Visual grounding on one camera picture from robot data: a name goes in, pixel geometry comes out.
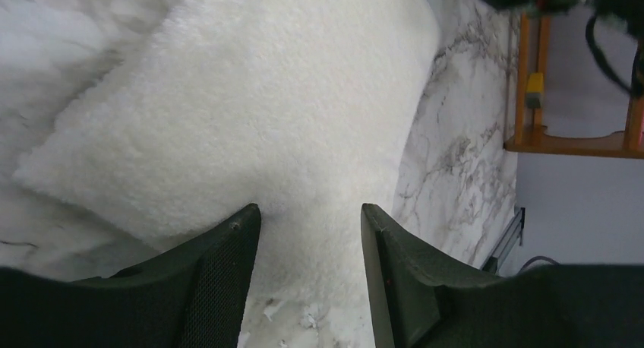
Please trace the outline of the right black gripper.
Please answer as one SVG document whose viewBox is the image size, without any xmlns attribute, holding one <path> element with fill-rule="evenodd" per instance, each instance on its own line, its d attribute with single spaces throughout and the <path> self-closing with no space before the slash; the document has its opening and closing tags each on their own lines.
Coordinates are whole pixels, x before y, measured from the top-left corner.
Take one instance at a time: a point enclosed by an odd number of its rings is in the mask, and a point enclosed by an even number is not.
<svg viewBox="0 0 644 348">
<path fill-rule="evenodd" d="M 577 6 L 592 10 L 585 28 L 587 46 L 600 71 L 631 96 L 643 95 L 643 51 L 633 60 L 630 83 L 623 81 L 610 66 L 595 40 L 595 25 L 603 21 L 638 42 L 643 42 L 643 0 L 482 0 L 497 11 L 522 11 L 530 17 L 567 13 Z"/>
</svg>

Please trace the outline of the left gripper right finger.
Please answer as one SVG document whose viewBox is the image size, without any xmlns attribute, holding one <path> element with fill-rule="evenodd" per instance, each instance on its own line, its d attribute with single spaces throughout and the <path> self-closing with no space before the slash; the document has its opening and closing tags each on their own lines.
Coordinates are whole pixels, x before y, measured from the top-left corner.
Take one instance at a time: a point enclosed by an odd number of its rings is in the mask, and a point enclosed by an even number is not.
<svg viewBox="0 0 644 348">
<path fill-rule="evenodd" d="M 640 265 L 551 264 L 499 277 L 406 231 L 375 204 L 361 239 L 378 347 L 641 347 Z"/>
</svg>

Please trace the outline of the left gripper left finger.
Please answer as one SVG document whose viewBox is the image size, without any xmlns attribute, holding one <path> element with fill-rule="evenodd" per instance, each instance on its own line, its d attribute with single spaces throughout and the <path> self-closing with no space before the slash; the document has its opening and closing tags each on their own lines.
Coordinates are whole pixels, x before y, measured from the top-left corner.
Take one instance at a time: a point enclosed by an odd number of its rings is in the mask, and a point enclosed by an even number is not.
<svg viewBox="0 0 644 348">
<path fill-rule="evenodd" d="M 235 347 L 261 216 L 218 226 L 108 277 L 62 282 L 1 270 L 3 347 Z"/>
</svg>

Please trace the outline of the cream white towel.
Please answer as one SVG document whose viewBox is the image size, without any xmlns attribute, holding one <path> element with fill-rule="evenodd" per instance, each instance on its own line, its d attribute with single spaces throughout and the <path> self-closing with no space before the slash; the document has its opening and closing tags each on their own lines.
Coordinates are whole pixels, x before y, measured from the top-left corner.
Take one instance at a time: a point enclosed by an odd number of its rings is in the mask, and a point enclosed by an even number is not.
<svg viewBox="0 0 644 348">
<path fill-rule="evenodd" d="M 255 203 L 252 295 L 361 305 L 439 43 L 427 0 L 182 0 L 13 177 L 156 248 Z"/>
</svg>

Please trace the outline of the small yellow object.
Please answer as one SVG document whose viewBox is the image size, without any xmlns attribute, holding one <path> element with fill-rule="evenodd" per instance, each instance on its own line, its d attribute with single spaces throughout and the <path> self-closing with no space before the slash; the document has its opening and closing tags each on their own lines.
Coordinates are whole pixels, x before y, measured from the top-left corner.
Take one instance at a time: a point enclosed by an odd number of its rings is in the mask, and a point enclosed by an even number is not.
<svg viewBox="0 0 644 348">
<path fill-rule="evenodd" d="M 528 109 L 540 109 L 545 93 L 545 80 L 542 72 L 534 72 L 528 76 L 525 102 Z"/>
</svg>

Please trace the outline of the orange wooden rack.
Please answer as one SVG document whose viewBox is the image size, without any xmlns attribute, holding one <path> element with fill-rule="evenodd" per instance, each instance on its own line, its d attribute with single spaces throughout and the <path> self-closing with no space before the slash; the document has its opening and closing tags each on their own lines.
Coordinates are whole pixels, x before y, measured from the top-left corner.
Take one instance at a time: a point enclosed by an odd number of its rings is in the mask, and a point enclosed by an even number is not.
<svg viewBox="0 0 644 348">
<path fill-rule="evenodd" d="M 643 101 L 628 100 L 600 73 L 586 47 L 587 17 L 584 11 L 554 19 L 521 17 L 515 128 L 506 150 L 643 158 Z M 545 80 L 540 109 L 528 109 L 525 102 L 534 72 Z"/>
</svg>

